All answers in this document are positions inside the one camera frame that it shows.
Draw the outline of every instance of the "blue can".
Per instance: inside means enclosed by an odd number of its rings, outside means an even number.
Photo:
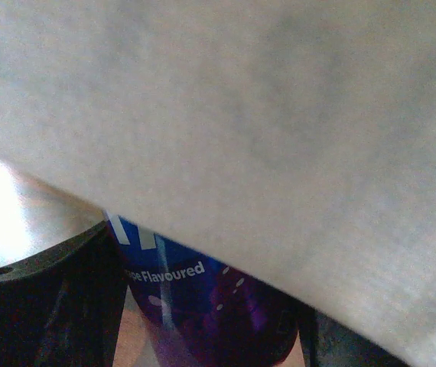
[[[269,367],[291,351],[292,299],[121,217],[110,219],[123,267],[165,367]]]

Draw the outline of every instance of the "drink can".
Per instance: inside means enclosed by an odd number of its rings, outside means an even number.
[[[110,222],[163,367],[269,367],[286,359],[298,334],[288,295],[119,216]]]

